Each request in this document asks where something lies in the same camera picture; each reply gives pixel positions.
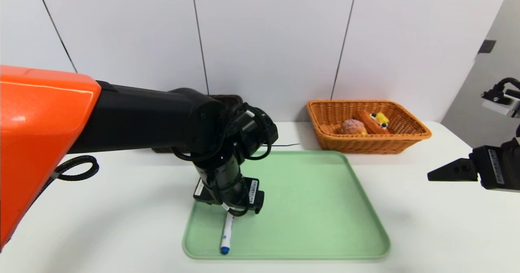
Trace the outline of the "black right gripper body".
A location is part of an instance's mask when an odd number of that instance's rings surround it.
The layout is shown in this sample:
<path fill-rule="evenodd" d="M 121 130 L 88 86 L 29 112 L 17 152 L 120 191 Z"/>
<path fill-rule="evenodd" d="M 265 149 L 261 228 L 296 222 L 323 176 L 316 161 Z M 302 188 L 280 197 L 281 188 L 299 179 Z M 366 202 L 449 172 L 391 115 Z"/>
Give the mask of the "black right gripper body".
<path fill-rule="evenodd" d="M 520 191 L 520 146 L 519 138 L 502 143 L 501 146 L 483 145 L 469 155 L 483 188 L 494 191 Z"/>

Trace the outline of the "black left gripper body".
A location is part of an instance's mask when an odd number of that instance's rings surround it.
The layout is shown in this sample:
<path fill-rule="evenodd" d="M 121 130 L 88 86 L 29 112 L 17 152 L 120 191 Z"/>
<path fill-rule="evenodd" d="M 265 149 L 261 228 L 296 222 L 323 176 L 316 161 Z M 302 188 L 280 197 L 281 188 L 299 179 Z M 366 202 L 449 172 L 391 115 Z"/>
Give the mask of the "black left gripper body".
<path fill-rule="evenodd" d="M 195 201 L 221 205 L 232 215 L 245 215 L 249 211 L 259 214 L 265 193 L 259 190 L 258 179 L 242 175 L 240 165 L 233 153 L 195 162 L 200 176 L 193 192 Z"/>

